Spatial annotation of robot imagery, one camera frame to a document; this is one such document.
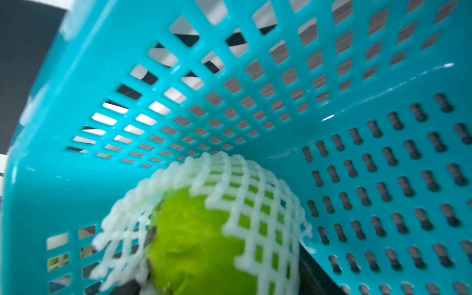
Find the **white foam net sleeve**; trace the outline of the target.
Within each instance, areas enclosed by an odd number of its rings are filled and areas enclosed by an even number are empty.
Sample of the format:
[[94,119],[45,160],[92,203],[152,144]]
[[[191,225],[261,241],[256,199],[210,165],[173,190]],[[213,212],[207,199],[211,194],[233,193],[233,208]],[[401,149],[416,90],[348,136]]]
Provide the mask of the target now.
[[[312,225],[299,198],[271,171],[240,155],[205,153],[173,162],[158,169],[149,178],[127,191],[111,208],[101,223],[101,232],[93,239],[93,248],[103,253],[102,260],[90,273],[101,282],[100,290],[125,285],[135,280],[143,295],[159,295],[149,280],[146,264],[146,237],[153,208],[170,190],[187,188],[191,197],[205,195],[205,208],[229,213],[222,226],[225,237],[245,241],[243,255],[234,260],[236,269],[250,272],[257,244],[281,254],[283,260],[300,260],[299,245],[312,237]],[[255,271],[258,292],[268,289],[267,269],[263,263]],[[281,283],[275,295],[296,295],[294,280]]]

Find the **green custard apple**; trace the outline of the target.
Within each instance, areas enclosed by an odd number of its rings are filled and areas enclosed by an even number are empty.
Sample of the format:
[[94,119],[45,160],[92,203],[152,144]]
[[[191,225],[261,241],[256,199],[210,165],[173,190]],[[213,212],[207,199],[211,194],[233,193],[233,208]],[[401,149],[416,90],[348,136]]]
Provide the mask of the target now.
[[236,269],[234,260],[243,255],[246,243],[223,236],[229,213],[207,210],[205,199],[191,197],[187,188],[170,190],[153,208],[145,255],[149,280],[160,295],[255,295],[255,271],[263,263],[270,263],[264,294],[274,295],[290,280],[299,286],[299,262],[283,260],[260,244],[254,247],[251,271]]

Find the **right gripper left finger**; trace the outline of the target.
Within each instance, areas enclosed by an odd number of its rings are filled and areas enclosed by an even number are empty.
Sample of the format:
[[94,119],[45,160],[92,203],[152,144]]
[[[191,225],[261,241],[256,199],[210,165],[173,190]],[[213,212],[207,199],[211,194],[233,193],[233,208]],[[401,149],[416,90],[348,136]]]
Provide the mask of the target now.
[[141,291],[140,284],[132,280],[125,285],[115,287],[110,295],[139,295]]

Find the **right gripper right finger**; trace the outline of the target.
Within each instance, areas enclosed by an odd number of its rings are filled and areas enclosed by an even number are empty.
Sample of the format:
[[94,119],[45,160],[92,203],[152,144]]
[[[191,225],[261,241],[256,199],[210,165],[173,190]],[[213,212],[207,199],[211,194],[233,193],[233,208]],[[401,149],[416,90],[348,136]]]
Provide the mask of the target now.
[[345,295],[301,244],[299,248],[299,295]]

